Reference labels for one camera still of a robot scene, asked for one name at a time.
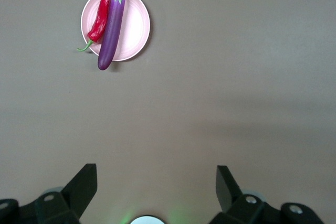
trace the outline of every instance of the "white circular object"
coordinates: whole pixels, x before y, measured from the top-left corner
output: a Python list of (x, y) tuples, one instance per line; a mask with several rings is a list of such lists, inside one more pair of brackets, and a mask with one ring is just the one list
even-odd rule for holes
[[(96, 20), (100, 0), (88, 0), (81, 16), (81, 30), (85, 43), (88, 32)], [(113, 61), (127, 60), (135, 56), (145, 46), (150, 33), (148, 11), (141, 0), (126, 0), (122, 17), (118, 46)], [(102, 38), (91, 45), (90, 49), (99, 54)]]
[(164, 224), (164, 222), (154, 216), (141, 216), (132, 221), (131, 224)]

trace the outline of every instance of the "red chili pepper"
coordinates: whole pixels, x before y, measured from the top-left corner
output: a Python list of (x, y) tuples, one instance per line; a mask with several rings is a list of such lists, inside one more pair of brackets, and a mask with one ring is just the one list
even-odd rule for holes
[(83, 52), (88, 49), (94, 42), (102, 37), (105, 31), (107, 22), (109, 6), (111, 0), (100, 0), (96, 20), (93, 23), (91, 31), (88, 32), (89, 42), (83, 49), (77, 48), (78, 51)]

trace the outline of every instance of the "gray table surface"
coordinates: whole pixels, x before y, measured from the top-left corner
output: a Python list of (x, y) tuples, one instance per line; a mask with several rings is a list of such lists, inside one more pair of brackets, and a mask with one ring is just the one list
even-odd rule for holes
[(100, 71), (76, 52), (87, 0), (0, 0), (0, 198), (96, 163), (83, 224), (208, 223), (227, 165), (336, 223), (336, 0), (142, 1), (145, 50)]

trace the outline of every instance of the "pink plate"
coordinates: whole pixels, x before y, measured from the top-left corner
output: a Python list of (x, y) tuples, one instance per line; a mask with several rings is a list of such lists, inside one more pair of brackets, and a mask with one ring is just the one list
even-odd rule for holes
[[(81, 29), (85, 43), (87, 34), (96, 20), (100, 0), (89, 0), (82, 12)], [(141, 0), (126, 0), (121, 31), (113, 61), (127, 60), (135, 56), (146, 44), (150, 32), (150, 20)], [(91, 51), (99, 54), (102, 39), (92, 44)]]

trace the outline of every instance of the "eggplant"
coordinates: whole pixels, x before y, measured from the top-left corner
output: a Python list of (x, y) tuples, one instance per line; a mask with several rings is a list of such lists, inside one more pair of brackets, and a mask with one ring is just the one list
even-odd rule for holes
[(107, 69), (116, 54), (115, 50), (118, 45), (125, 1), (111, 0), (104, 38), (98, 55), (98, 68), (100, 70)]

